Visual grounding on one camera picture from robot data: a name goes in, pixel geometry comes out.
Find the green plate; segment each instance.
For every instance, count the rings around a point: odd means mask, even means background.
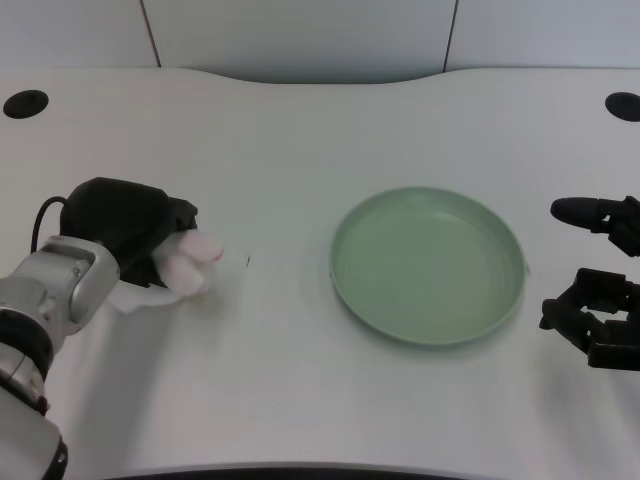
[[[331,278],[347,306],[391,337],[425,345],[471,340],[512,317],[522,250],[493,212],[453,192],[403,188],[342,221]]]

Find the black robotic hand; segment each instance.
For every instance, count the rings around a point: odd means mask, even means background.
[[[553,202],[551,214],[592,233],[607,233],[628,256],[640,256],[640,202],[633,197],[563,198]],[[626,321],[602,323],[584,307],[629,314]],[[558,331],[587,354],[590,366],[640,371],[640,285],[624,275],[581,268],[567,291],[542,303],[542,314],[540,328]]]

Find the white wall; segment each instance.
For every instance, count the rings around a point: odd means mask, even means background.
[[[0,0],[0,67],[156,66],[137,0]]]
[[[640,68],[639,0],[459,0],[455,21],[456,0],[144,5],[163,66],[248,80],[399,81],[445,61]],[[140,0],[0,0],[0,68],[156,65]]]
[[[163,66],[276,83],[441,73],[455,0],[145,0]]]
[[[447,70],[640,68],[638,0],[460,0]]]

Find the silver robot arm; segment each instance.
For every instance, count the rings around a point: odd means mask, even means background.
[[[44,380],[65,338],[91,320],[119,276],[103,246],[54,236],[0,280],[1,480],[64,475],[67,448],[44,416]]]

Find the pink plush ear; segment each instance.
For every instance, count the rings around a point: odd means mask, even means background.
[[[170,255],[156,264],[160,279],[172,292],[194,295],[204,286],[204,275],[187,257]]]
[[[200,263],[220,260],[224,251],[220,242],[197,230],[187,230],[182,234],[178,240],[178,250]]]

